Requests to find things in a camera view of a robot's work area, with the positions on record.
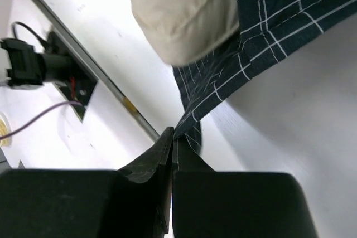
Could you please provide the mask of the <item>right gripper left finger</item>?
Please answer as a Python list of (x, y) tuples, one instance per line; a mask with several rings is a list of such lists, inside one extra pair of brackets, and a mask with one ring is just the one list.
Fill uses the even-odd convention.
[(119, 170), (12, 169), (1, 175), (2, 237), (164, 237), (173, 128)]

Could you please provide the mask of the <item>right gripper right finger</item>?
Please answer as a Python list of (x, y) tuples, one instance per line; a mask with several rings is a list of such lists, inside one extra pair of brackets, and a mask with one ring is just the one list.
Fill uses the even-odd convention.
[(305, 194), (279, 172), (218, 172), (184, 138), (173, 143), (175, 237), (316, 237)]

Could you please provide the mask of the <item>cream pillow with bear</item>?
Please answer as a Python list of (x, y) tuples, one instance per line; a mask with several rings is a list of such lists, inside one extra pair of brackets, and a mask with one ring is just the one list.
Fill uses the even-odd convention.
[(239, 28), (237, 0), (131, 0), (132, 13), (160, 59), (186, 66)]

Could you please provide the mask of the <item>dark checked pillowcase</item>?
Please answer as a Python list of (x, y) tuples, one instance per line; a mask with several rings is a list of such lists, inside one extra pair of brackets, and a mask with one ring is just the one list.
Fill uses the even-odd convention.
[(200, 152), (201, 119), (252, 78), (356, 13), (356, 0), (237, 0), (239, 28), (207, 55), (172, 66), (184, 114), (175, 138)]

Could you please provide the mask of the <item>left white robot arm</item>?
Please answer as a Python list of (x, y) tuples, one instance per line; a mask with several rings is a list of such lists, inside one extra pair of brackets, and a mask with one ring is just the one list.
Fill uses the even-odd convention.
[(37, 53), (32, 45), (15, 38), (2, 39), (1, 49), (7, 51), (10, 63), (1, 87), (33, 90), (48, 82), (66, 86), (73, 78), (68, 56)]

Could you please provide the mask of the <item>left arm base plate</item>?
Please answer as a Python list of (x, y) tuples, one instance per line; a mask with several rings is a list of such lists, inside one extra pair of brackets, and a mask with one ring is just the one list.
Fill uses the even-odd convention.
[(77, 101), (81, 104), (72, 105), (71, 107), (82, 122), (86, 113), (86, 107), (89, 104), (98, 79), (82, 61), (70, 51), (62, 38), (54, 30), (48, 33), (47, 42), (50, 47), (45, 50), (46, 53), (64, 56), (70, 60), (71, 67), (69, 77), (62, 85), (57, 84), (56, 88), (66, 100)]

